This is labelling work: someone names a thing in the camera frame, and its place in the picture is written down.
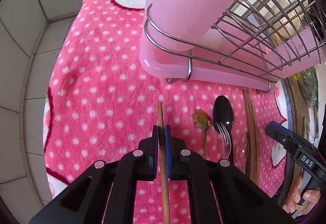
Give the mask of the right hand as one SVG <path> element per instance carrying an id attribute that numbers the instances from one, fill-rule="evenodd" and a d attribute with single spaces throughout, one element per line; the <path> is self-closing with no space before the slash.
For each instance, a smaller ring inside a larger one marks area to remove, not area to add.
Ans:
<path id="1" fill-rule="evenodd" d="M 300 187 L 303 183 L 302 175 L 300 174 L 290 189 L 285 202 L 283 203 L 282 209 L 289 213 L 294 213 L 296 205 L 300 202 L 301 198 L 304 198 L 308 202 L 307 206 L 300 212 L 301 215 L 308 215 L 312 209 L 316 206 L 320 199 L 320 190 L 313 189 L 307 190 L 303 195 L 300 192 Z"/>

